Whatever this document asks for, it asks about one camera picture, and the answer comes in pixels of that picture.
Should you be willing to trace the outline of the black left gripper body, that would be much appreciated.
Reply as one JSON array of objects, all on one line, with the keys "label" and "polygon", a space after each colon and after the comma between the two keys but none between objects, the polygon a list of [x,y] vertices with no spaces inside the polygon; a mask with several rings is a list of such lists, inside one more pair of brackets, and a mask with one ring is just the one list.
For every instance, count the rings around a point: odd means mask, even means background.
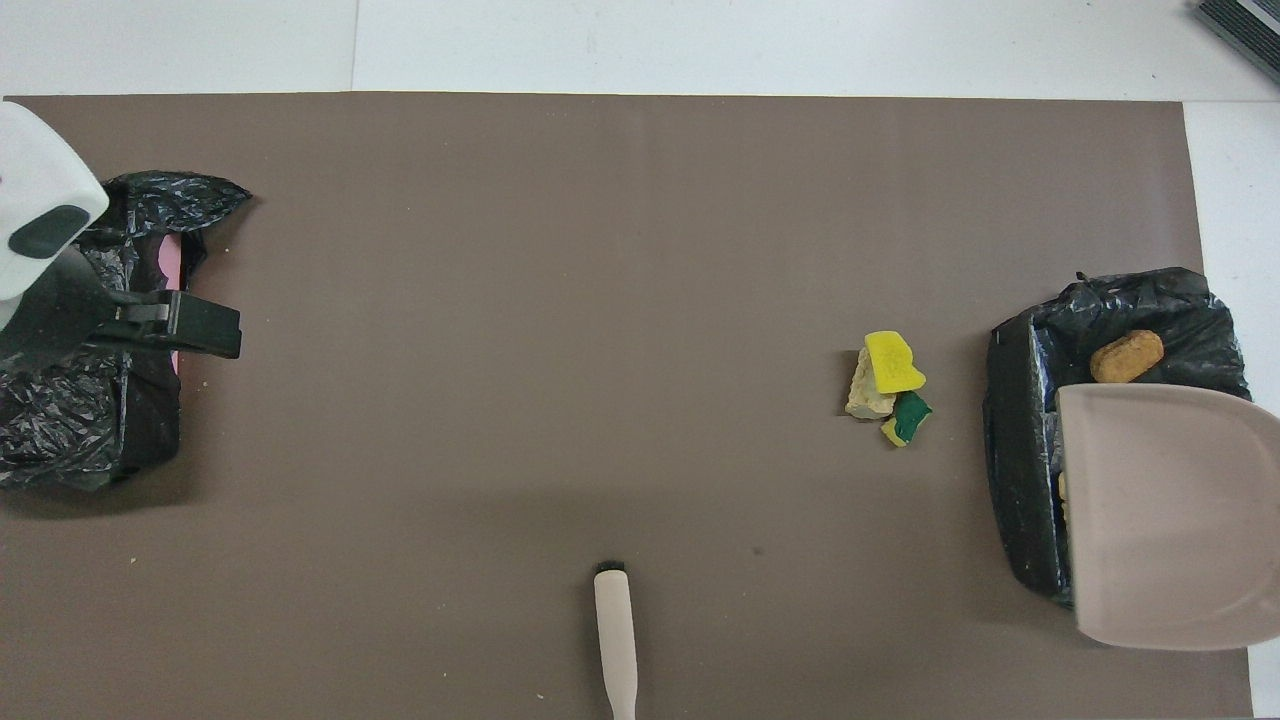
[{"label": "black left gripper body", "polygon": [[1,369],[33,373],[64,363],[114,315],[87,258],[64,249],[26,292],[3,300]]}]

